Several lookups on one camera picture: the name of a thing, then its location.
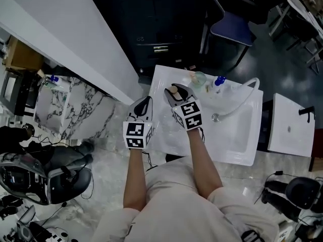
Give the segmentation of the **marble pattern cabinet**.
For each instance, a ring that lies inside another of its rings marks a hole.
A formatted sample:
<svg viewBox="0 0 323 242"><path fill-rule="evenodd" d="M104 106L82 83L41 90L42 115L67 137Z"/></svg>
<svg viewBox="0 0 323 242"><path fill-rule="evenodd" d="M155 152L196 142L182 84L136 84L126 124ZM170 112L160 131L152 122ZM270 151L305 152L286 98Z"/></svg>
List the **marble pattern cabinet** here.
<svg viewBox="0 0 323 242"><path fill-rule="evenodd" d="M117 100L73 77L56 85L47 76L38 91L34 121L57 139L105 138Z"/></svg>

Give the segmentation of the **black faucet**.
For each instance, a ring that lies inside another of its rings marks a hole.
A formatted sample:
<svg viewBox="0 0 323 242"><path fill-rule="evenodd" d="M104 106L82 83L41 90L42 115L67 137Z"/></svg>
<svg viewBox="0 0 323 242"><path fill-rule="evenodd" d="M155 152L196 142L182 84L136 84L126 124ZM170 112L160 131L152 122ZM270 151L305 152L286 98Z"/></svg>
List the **black faucet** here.
<svg viewBox="0 0 323 242"><path fill-rule="evenodd" d="M313 114L313 119L315 119L315 107L311 106L308 108L304 108L304 109L300 109L298 110L298 114L299 115L305 115L307 114L307 122L310 123L310 118L311 118L311 114Z"/></svg>

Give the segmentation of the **small beige round object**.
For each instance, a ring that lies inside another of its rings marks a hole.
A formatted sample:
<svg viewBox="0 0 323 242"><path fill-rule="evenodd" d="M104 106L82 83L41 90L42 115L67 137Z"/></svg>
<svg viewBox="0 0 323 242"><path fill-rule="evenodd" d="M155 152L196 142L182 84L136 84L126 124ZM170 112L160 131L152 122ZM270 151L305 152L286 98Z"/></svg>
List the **small beige round object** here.
<svg viewBox="0 0 323 242"><path fill-rule="evenodd" d="M182 97L178 91L178 87L175 85L172 85L171 87L169 87L169 91L171 93L171 95L174 97L175 100L182 100Z"/></svg>

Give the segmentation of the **dark cabinet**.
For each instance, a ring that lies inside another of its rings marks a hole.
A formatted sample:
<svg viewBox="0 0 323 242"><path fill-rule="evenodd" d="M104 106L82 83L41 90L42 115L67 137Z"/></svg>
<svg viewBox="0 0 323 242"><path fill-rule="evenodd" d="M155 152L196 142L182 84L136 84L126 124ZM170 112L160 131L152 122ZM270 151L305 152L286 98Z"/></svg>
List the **dark cabinet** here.
<svg viewBox="0 0 323 242"><path fill-rule="evenodd" d="M139 76L199 58L206 0L93 0Z"/></svg>

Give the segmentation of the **person's right forearm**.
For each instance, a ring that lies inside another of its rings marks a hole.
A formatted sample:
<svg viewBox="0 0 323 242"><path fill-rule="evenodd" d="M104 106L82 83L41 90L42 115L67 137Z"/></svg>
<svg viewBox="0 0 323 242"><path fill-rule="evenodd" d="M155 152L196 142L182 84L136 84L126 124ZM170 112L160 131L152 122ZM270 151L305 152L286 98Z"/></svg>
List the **person's right forearm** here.
<svg viewBox="0 0 323 242"><path fill-rule="evenodd" d="M189 138L193 173L199 194L208 198L209 195L223 186L219 173L214 165L198 129L187 131Z"/></svg>

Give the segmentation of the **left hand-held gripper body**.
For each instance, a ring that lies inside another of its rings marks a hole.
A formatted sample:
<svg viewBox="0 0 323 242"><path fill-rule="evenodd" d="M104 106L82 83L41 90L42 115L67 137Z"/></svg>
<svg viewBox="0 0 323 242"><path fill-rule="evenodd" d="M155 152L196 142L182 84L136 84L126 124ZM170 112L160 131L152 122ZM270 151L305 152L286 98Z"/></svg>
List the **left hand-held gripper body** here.
<svg viewBox="0 0 323 242"><path fill-rule="evenodd" d="M136 117L128 113L123 122L123 138L128 149L146 149L153 136L152 113Z"/></svg>

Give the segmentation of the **white washbasin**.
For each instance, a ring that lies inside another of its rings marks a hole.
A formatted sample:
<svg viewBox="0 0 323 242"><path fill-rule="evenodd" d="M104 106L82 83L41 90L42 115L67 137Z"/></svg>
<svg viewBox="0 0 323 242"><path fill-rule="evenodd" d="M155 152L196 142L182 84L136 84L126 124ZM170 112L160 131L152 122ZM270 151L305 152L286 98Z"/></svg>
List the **white washbasin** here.
<svg viewBox="0 0 323 242"><path fill-rule="evenodd" d="M314 139L315 119L311 114L299 115L304 109L296 102L275 93L273 96L273 120L268 150L271 152L310 157Z"/></svg>

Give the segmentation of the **blue upholstered chair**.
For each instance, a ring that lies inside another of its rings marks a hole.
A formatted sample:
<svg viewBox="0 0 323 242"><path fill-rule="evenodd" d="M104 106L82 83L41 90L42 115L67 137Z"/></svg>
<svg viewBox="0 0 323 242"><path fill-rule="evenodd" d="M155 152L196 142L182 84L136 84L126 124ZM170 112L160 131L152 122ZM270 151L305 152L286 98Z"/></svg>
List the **blue upholstered chair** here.
<svg viewBox="0 0 323 242"><path fill-rule="evenodd" d="M218 0L206 0L204 24L206 34L202 45L201 59L205 60L209 50L209 38L214 36L233 44L244 46L239 58L230 70L236 68L256 40L256 36L251 32L248 22L240 16L226 12Z"/></svg>

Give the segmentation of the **clear glass cup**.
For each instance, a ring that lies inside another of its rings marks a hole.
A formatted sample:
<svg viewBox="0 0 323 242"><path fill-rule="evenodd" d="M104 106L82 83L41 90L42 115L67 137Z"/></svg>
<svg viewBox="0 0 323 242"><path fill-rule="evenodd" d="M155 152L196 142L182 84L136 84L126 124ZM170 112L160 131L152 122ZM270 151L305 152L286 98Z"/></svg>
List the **clear glass cup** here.
<svg viewBox="0 0 323 242"><path fill-rule="evenodd" d="M207 77L204 73L190 71L189 77L190 83L188 84L188 87L193 91L200 91L205 86Z"/></svg>

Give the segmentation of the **person's beige shirt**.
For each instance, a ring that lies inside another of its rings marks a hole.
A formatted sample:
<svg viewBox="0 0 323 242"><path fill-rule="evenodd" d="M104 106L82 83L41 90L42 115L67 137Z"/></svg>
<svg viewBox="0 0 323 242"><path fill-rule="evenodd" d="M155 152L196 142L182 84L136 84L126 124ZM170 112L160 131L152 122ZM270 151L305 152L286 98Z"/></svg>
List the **person's beige shirt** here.
<svg viewBox="0 0 323 242"><path fill-rule="evenodd" d="M145 178L146 206L107 212L91 242L242 242L246 231L264 242L277 238L278 225L241 192L222 187L200 196L190 159L162 164Z"/></svg>

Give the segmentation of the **person's left forearm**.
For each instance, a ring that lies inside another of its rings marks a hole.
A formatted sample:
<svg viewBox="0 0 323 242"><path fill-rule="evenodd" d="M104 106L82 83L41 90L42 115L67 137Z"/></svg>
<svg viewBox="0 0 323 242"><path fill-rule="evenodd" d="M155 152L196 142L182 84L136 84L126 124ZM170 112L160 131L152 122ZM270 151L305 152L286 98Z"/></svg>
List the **person's left forearm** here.
<svg viewBox="0 0 323 242"><path fill-rule="evenodd" d="M141 211L146 205L146 181L141 149L131 149L123 207Z"/></svg>

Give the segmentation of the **white ceramic sink basin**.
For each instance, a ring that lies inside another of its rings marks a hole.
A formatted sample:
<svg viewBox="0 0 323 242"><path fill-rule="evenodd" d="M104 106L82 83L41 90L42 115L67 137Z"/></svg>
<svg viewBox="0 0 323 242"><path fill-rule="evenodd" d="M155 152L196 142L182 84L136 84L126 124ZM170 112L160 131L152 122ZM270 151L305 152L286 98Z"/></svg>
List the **white ceramic sink basin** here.
<svg viewBox="0 0 323 242"><path fill-rule="evenodd" d="M176 123L164 90L173 83L188 86L190 71L157 65L149 95L153 98L154 133L149 149L167 154L189 156L190 146L186 131ZM206 85L193 91L201 103L202 129L205 146L212 160L252 166L254 163L262 112L263 92L260 81L252 78L244 84L226 80L221 93L212 89L215 76L206 75ZM219 122L211 116L220 115Z"/></svg>

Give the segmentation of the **large cardboard box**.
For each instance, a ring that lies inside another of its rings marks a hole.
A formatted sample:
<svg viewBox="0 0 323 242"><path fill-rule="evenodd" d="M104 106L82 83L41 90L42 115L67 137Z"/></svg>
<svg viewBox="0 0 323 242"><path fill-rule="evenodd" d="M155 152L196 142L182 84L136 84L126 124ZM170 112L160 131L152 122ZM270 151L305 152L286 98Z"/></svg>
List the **large cardboard box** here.
<svg viewBox="0 0 323 242"><path fill-rule="evenodd" d="M14 36L9 38L3 65L13 70L38 71L44 63L44 56L17 39Z"/></svg>

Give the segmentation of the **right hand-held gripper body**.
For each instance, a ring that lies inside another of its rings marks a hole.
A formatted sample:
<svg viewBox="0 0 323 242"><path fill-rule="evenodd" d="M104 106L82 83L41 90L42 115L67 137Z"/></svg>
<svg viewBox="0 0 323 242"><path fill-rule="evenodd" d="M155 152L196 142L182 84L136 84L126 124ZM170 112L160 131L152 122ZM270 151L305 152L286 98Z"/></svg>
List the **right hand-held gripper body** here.
<svg viewBox="0 0 323 242"><path fill-rule="evenodd" d="M194 100L172 108L177 123L186 131L202 126L201 104Z"/></svg>

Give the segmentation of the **grey black office chair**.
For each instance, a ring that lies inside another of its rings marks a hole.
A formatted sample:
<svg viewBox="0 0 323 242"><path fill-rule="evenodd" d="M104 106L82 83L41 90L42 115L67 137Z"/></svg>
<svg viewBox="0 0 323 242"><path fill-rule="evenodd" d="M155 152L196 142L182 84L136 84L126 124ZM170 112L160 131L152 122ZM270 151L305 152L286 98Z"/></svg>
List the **grey black office chair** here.
<svg viewBox="0 0 323 242"><path fill-rule="evenodd" d="M62 165L49 171L30 154L0 155L0 186L12 196L39 205L61 204L81 195L92 181L85 164Z"/></svg>

